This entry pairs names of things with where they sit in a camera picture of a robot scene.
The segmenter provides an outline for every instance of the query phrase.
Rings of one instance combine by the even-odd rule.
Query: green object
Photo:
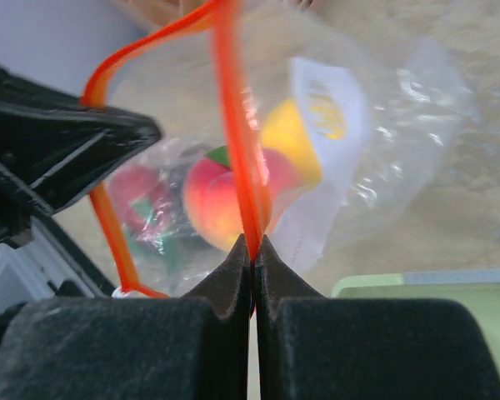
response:
[[[147,197],[137,200],[134,204],[132,204],[132,209],[139,214],[148,225],[153,225],[156,222],[154,221],[155,214],[153,206],[150,203],[150,199]]]
[[[441,298],[476,318],[500,372],[500,269],[346,277],[335,298]]]
[[[228,157],[228,148],[226,146],[214,148],[211,152],[206,154],[206,157],[224,167],[232,168]]]
[[[152,265],[164,266],[168,282],[171,282],[171,277],[183,268],[186,253],[178,239],[167,235],[160,237],[156,242],[146,243],[138,242],[127,229],[124,229],[123,233],[130,253]],[[169,294],[173,295],[176,286],[171,284],[169,290],[171,292]]]

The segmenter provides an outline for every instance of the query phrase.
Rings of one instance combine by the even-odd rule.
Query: white label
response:
[[[129,298],[130,292],[123,292],[123,289],[119,286],[111,294],[112,298]]]
[[[322,256],[370,128],[365,97],[347,69],[295,57],[291,84],[322,181],[283,212],[271,240],[283,261],[302,271]]]

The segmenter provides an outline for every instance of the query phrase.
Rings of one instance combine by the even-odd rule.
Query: sandy surface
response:
[[[440,173],[383,233],[327,245],[304,277],[322,293],[349,275],[500,267],[500,1],[327,0],[324,22],[380,53],[429,34],[455,57],[477,110]],[[116,283],[112,258],[86,200],[57,220]],[[258,398],[251,348],[250,398]]]

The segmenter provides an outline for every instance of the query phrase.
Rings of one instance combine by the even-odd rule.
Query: toy peach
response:
[[[296,192],[302,180],[294,166],[280,152],[264,148],[263,156],[274,204],[284,193]],[[283,208],[288,204],[282,201]],[[192,166],[183,189],[183,205],[191,224],[207,242],[226,252],[232,248],[243,233],[243,223],[225,147],[213,150]],[[267,228],[268,233],[273,230],[280,212],[274,213]]]

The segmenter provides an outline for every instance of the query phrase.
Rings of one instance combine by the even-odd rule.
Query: clear plastic bag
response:
[[[336,239],[357,224],[345,208],[324,257],[304,278],[323,293],[357,277],[368,286],[426,277],[430,286],[420,290],[436,297],[444,289],[433,283],[445,276],[445,288],[463,282],[480,291],[496,288],[495,301],[484,306],[497,312],[478,322],[500,372],[500,0],[345,0],[337,10],[329,21],[376,53],[392,51],[412,33],[438,40],[476,102],[446,162],[394,223],[344,246]]]
[[[273,199],[277,223],[266,232],[284,261],[302,271],[323,255],[330,238],[334,245],[348,243],[400,214],[454,144],[473,110],[471,92],[429,38],[401,43],[386,59],[370,57],[351,39],[291,7],[249,4],[240,37],[251,106],[245,108],[247,119],[259,131],[265,158],[272,149],[290,163],[277,172],[268,165],[271,183],[291,169],[299,178]],[[185,292],[214,268],[242,232],[233,216],[238,205],[232,189],[230,197],[209,198],[207,210],[192,210],[182,195],[189,168],[224,143],[210,27],[204,23],[192,34],[142,51],[111,82],[111,104],[155,117],[168,135],[116,171],[107,185],[118,198],[127,184],[112,180],[127,168],[146,166],[152,180],[146,192],[158,190],[158,183],[171,188],[163,201],[168,208],[160,212],[150,204],[150,216],[143,217],[146,227],[159,223],[155,214],[161,213],[170,228],[162,228],[162,235],[134,228],[128,243],[143,247],[132,249],[141,281],[172,294]],[[197,144],[203,148],[186,156]],[[228,233],[207,232],[197,222],[206,218],[218,225],[226,215]],[[127,217],[119,217],[129,232]],[[341,232],[334,229],[337,218]],[[160,252],[155,244],[160,237],[178,255],[171,267],[167,249]],[[144,254],[145,243],[157,248],[152,253],[162,253],[162,262]]]

